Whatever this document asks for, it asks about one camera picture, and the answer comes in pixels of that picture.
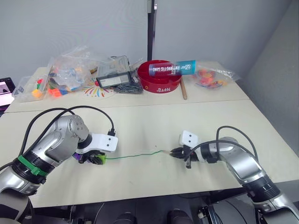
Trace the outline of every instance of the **white wall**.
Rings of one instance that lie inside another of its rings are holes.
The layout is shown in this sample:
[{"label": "white wall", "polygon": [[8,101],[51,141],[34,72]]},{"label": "white wall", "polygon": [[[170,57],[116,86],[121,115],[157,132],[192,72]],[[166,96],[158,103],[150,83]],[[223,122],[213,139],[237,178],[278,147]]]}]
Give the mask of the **white wall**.
[{"label": "white wall", "polygon": [[289,0],[156,0],[154,59],[216,60],[245,76]]},{"label": "white wall", "polygon": [[1,0],[0,77],[17,85],[76,45],[147,58],[146,0]]},{"label": "white wall", "polygon": [[298,15],[293,0],[242,88],[299,156]]}]

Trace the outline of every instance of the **green cable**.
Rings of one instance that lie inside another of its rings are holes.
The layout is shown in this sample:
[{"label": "green cable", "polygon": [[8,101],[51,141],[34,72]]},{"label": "green cable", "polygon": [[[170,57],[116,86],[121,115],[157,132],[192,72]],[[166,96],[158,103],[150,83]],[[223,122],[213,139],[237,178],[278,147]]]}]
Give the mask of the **green cable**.
[{"label": "green cable", "polygon": [[136,157],[136,156],[140,156],[140,155],[154,155],[160,152],[164,152],[165,150],[160,150],[154,153],[150,153],[150,154],[139,154],[139,155],[128,155],[128,156],[123,156],[123,157],[115,157],[115,158],[106,158],[106,160],[116,160],[116,159],[122,159],[122,158],[128,158],[128,157]]}]

